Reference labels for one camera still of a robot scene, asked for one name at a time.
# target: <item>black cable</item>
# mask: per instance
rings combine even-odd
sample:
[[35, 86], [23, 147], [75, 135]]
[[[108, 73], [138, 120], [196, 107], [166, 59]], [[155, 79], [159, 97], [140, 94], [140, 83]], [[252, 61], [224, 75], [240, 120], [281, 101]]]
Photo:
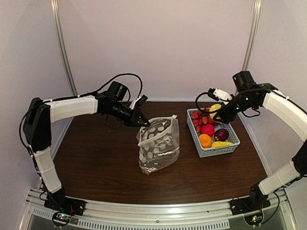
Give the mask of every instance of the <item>black cable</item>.
[[272, 217], [275, 215], [275, 213], [277, 212], [278, 208], [279, 208], [279, 205], [280, 205], [280, 198], [279, 196], [276, 194], [277, 190], [275, 190], [273, 193], [275, 194], [275, 196], [277, 197], [278, 199], [278, 204], [277, 204], [277, 207], [275, 209], [275, 211], [273, 212], [273, 214], [267, 219], [265, 220], [263, 223], [261, 223], [261, 225], [265, 224], [266, 222], [268, 222], [270, 219], [272, 219]]
[[216, 113], [217, 111], [219, 111], [219, 109], [217, 109], [217, 110], [214, 110], [214, 111], [211, 111], [211, 112], [207, 112], [206, 110], [203, 110], [203, 109], [201, 109], [200, 107], [199, 107], [199, 105], [198, 105], [198, 99], [201, 97], [201, 96], [203, 96], [203, 95], [209, 95], [210, 93], [209, 92], [202, 92], [200, 95], [198, 95], [197, 97], [196, 97], [196, 99], [195, 99], [195, 105], [196, 105], [196, 108], [199, 110], [199, 111], [201, 111], [201, 112], [203, 112], [204, 114], [214, 114], [214, 113]]
[[248, 118], [260, 116], [261, 112], [260, 112], [259, 110], [255, 110], [255, 109], [252, 109], [252, 110], [255, 111], [255, 112], [257, 112], [258, 114], [255, 114], [255, 115], [253, 115], [253, 116], [249, 116], [249, 115], [246, 115], [243, 111], [241, 111], [241, 113], [242, 113], [244, 116], [248, 117]]
[[42, 195], [43, 195], [45, 192], [46, 192], [46, 190], [43, 191], [43, 192], [39, 195], [39, 199], [40, 199], [40, 200], [47, 201], [46, 199], [42, 199]]
[[143, 82], [142, 82], [141, 78], [140, 78], [138, 75], [134, 74], [134, 73], [121, 73], [121, 74], [118, 74], [118, 75], [112, 77], [110, 80], [108, 80], [105, 84], [103, 84], [102, 86], [100, 86], [99, 89], [97, 89], [97, 90], [95, 90], [95, 91], [93, 91], [93, 92], [88, 92], [88, 93], [83, 94], [83, 95], [81, 95], [81, 96], [88, 96], [88, 95], [91, 95], [91, 94], [93, 94], [93, 93], [97, 93], [97, 92], [99, 92], [100, 90], [102, 90], [106, 85], [108, 85], [111, 81], [113, 81], [115, 78], [118, 78], [118, 77], [121, 77], [121, 76], [126, 76], [126, 75], [134, 76], [134, 77], [136, 77], [136, 78], [139, 79], [140, 84], [141, 84], [141, 86], [140, 86], [140, 91], [139, 91], [139, 95], [138, 95], [138, 97], [139, 97], [139, 96], [141, 95], [141, 92], [142, 92], [142, 89], [143, 89]]
[[107, 122], [108, 118], [109, 118], [109, 114], [106, 115], [106, 126], [108, 126], [108, 127], [111, 128], [111, 129], [115, 129], [115, 130], [116, 130], [116, 129], [119, 129], [119, 128], [123, 125], [123, 122], [121, 121], [121, 122], [120, 122], [120, 125], [119, 125], [118, 127], [116, 127], [116, 128], [111, 127], [111, 126], [108, 124], [108, 122]]

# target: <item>plum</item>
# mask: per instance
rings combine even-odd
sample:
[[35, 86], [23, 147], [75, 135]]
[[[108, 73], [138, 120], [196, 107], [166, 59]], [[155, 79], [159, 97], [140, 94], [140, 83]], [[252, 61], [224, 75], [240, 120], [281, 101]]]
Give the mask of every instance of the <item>plum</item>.
[[225, 141], [229, 136], [229, 132], [227, 129], [221, 128], [217, 130], [214, 134], [214, 139], [217, 141]]

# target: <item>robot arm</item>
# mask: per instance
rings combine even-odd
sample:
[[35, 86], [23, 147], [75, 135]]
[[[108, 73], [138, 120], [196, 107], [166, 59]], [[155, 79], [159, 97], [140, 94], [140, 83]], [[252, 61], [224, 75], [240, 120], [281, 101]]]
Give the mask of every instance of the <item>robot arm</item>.
[[271, 84], [256, 84], [249, 71], [236, 74], [233, 76], [233, 80], [238, 91], [236, 96], [220, 89], [210, 89], [204, 93], [217, 101], [221, 99], [223, 101], [219, 110], [210, 112], [214, 114], [215, 121], [228, 124], [235, 119], [239, 112], [244, 112], [249, 108], [257, 111], [259, 107], [264, 107], [281, 118], [304, 142], [299, 152], [289, 163], [273, 175], [253, 185], [248, 198], [231, 202], [232, 212], [235, 215], [258, 210], [261, 205], [269, 206], [268, 194], [307, 174], [307, 114]]
[[34, 98], [25, 117], [23, 131], [30, 147], [36, 170], [48, 193], [45, 206], [61, 210], [66, 214], [82, 215], [84, 201], [66, 197], [65, 190], [58, 178], [51, 158], [51, 125], [59, 120], [90, 114], [106, 114], [116, 117], [126, 126], [149, 126], [150, 123], [141, 112], [146, 96], [137, 98], [130, 107], [123, 105], [128, 88], [118, 82], [112, 82], [103, 93], [93, 93], [84, 97], [42, 101]]

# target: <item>strawberry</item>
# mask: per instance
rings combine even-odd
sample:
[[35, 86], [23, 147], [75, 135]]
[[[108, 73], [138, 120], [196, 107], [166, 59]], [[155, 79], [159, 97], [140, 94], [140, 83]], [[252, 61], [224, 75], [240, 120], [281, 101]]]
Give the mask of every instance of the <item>strawberry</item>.
[[195, 130], [196, 130], [197, 133], [200, 133], [201, 132], [201, 126], [196, 126]]
[[209, 119], [208, 119], [208, 123], [209, 123], [209, 124], [213, 124], [213, 123], [214, 123], [214, 121], [212, 120], [212, 118], [211, 118], [211, 117], [209, 117]]
[[193, 125], [196, 127], [200, 123], [198, 119], [193, 119]]
[[195, 112], [193, 112], [192, 114], [191, 114], [191, 118], [192, 119], [198, 119], [199, 118], [199, 111], [198, 110], [196, 110]]
[[205, 125], [205, 124], [208, 123], [208, 118], [207, 118], [206, 116], [203, 116], [203, 117], [201, 118], [201, 121], [202, 121], [202, 123]]

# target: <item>red apple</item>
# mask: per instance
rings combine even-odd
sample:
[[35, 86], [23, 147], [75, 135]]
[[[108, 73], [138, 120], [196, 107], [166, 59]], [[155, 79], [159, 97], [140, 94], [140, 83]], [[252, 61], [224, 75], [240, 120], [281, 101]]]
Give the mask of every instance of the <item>red apple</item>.
[[214, 126], [211, 124], [206, 124], [201, 128], [201, 134], [207, 134], [210, 137], [214, 136]]

